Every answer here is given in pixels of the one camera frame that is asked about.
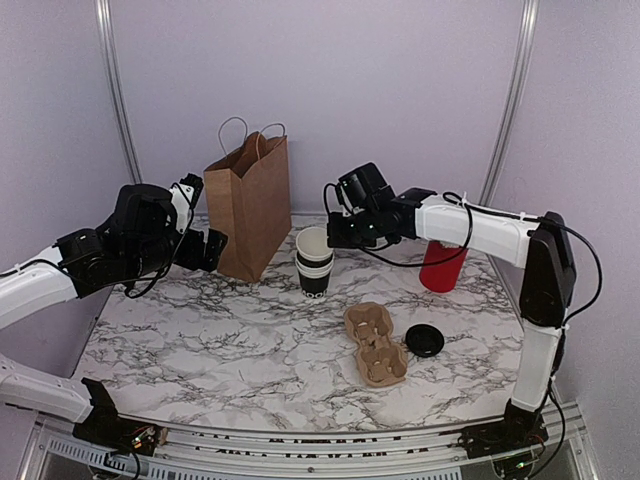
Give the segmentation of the black plastic cup lid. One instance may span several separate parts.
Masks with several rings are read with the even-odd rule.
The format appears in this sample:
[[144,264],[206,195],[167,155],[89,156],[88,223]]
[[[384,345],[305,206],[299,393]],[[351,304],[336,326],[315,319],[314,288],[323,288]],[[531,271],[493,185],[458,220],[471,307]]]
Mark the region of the black plastic cup lid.
[[420,358],[434,357],[441,352],[445,340],[440,330],[428,324],[411,326],[405,334],[408,350]]

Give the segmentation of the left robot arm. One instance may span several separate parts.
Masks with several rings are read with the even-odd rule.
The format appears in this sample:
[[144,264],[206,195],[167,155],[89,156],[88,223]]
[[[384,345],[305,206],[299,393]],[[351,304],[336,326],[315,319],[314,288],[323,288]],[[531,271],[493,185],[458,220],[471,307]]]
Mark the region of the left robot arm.
[[[170,188],[125,185],[113,213],[98,227],[67,234],[1,275],[1,325],[50,306],[121,285],[135,299],[174,265],[212,272],[227,238],[192,229],[202,179],[189,174]],[[1,359],[1,401],[73,424],[75,437],[123,454],[150,456],[165,434],[149,422],[122,417],[102,382],[65,379]]]

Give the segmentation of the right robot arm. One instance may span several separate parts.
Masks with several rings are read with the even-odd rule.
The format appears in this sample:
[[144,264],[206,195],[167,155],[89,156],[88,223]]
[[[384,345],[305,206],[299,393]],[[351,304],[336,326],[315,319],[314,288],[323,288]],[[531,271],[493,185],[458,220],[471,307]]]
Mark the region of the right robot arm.
[[468,457],[506,453],[547,439],[541,411],[561,363],[576,268],[563,218],[479,207],[453,192],[395,194],[373,163],[332,184],[341,211],[328,214],[328,244],[373,252],[378,240],[424,239],[471,249],[524,272],[519,297],[524,341],[515,387],[501,420],[462,430]]

